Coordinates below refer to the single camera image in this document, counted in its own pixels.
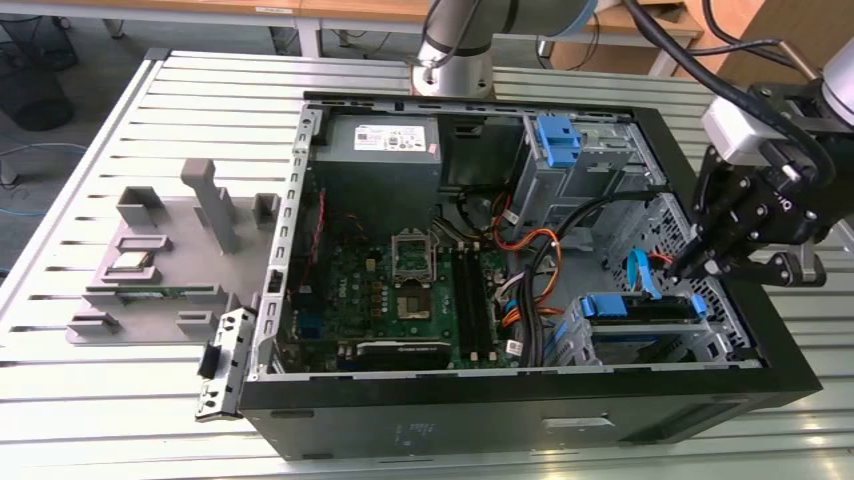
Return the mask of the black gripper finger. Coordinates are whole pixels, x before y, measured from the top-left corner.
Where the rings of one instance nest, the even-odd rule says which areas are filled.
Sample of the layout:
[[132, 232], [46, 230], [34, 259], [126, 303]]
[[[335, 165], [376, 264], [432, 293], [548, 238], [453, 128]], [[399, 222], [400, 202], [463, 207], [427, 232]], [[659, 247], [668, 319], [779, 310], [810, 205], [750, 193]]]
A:
[[683, 247], [683, 278], [719, 277], [786, 288], [818, 288], [826, 284], [826, 269], [815, 253], [815, 241], [786, 244], [764, 262], [750, 255], [768, 245], [758, 233], [730, 242], [696, 236]]
[[718, 255], [718, 234], [722, 232], [720, 215], [726, 206], [726, 193], [734, 175], [734, 166], [719, 155], [715, 147], [704, 152], [698, 183], [690, 203], [694, 236], [674, 257], [668, 275], [674, 279], [702, 278], [704, 264]]

